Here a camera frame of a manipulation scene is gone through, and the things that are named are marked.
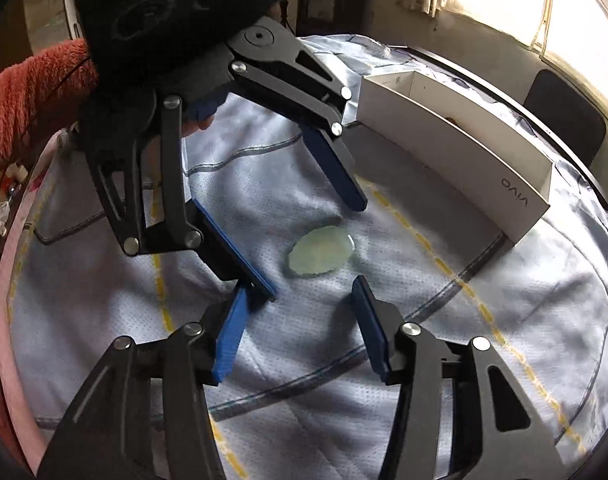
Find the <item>person's left hand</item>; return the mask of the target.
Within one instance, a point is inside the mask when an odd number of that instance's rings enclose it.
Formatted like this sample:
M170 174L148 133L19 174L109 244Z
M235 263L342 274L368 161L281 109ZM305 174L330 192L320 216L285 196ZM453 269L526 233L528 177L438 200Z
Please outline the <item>person's left hand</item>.
M196 133L198 131L204 131L211 127L214 122L215 116L211 115L203 119L186 119L182 122L181 127L181 136L186 138L187 136L191 136L191 134Z

